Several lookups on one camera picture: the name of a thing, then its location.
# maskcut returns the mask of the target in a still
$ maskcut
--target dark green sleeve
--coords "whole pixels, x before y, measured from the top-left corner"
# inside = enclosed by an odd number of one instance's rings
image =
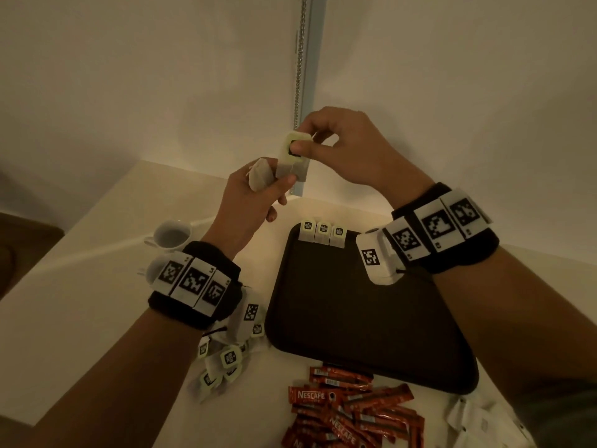
[[[562,381],[512,407],[539,448],[597,448],[597,384]]]

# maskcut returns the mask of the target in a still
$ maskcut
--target person's right hand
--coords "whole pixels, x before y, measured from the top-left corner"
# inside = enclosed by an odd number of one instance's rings
[[[433,180],[392,148],[369,117],[338,107],[310,113],[297,129],[313,142],[293,142],[290,150],[329,166],[347,181],[379,191],[393,208],[418,198]],[[321,144],[337,134],[332,147]]]

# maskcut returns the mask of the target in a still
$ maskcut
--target white wall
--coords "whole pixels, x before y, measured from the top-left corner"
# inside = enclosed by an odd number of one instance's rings
[[[597,0],[328,0],[315,107],[366,111],[468,190],[505,243],[597,263],[595,12]],[[389,210],[317,163],[304,195]]]
[[[297,0],[0,0],[0,210],[71,227],[139,158],[225,176],[292,128]]]

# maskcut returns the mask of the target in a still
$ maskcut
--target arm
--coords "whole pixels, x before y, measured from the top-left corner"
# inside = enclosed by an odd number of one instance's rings
[[[276,161],[268,159],[275,167]],[[244,166],[230,175],[218,214],[202,240],[233,260],[295,176],[261,192]],[[147,309],[122,338],[48,411],[23,444],[27,448],[151,447],[197,357],[202,332]]]
[[[362,112],[325,107],[299,127],[314,143],[294,142],[294,153],[369,185],[396,209],[433,180],[392,148]],[[332,134],[339,141],[320,144]],[[555,379],[597,377],[597,327],[503,249],[434,281],[490,377],[507,399]]]

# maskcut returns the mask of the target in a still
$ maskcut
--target hand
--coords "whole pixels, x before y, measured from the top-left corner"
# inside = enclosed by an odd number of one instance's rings
[[[373,187],[394,209],[409,203],[433,185],[433,180],[392,148],[363,112],[324,107],[310,113],[297,129],[314,135],[313,142],[296,141],[290,149],[328,165],[340,177]],[[321,143],[337,134],[332,147]]]
[[[275,174],[278,160],[265,158]],[[230,174],[220,209],[202,239],[220,248],[230,260],[247,246],[264,220],[271,223],[278,217],[272,204],[278,200],[281,205],[285,205],[285,193],[297,180],[294,174],[290,174],[260,192],[253,192],[249,187],[247,173],[255,162],[257,160]]]

